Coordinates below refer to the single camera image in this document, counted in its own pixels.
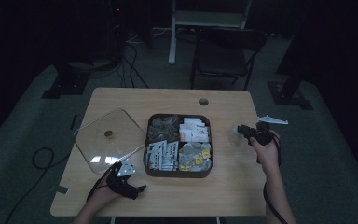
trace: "transparent acrylic sheet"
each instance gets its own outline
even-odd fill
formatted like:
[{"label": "transparent acrylic sheet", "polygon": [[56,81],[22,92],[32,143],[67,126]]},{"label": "transparent acrylic sheet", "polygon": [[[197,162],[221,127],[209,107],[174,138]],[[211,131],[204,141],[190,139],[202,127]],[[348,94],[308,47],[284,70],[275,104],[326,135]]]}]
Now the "transparent acrylic sheet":
[{"label": "transparent acrylic sheet", "polygon": [[116,161],[145,146],[145,132],[124,109],[115,109],[83,125],[75,144],[89,168],[102,174]]}]

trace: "wooden table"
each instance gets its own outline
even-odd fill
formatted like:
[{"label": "wooden table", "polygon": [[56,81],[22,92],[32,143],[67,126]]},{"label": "wooden table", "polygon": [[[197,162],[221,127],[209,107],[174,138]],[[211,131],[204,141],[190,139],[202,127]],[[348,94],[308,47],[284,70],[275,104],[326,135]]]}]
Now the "wooden table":
[{"label": "wooden table", "polygon": [[[199,99],[209,101],[200,105]],[[131,157],[136,173],[129,183],[147,185],[136,200],[119,198],[99,216],[110,217],[228,217],[263,216],[265,176],[247,140],[233,139],[232,128],[257,120],[247,91],[159,90],[98,88],[92,94],[82,125],[110,110],[124,108],[147,130],[148,119],[159,113],[202,115],[211,122],[214,165],[205,178],[152,177],[145,172],[142,150]],[[73,147],[50,212],[56,217],[76,216],[100,178]]]}]

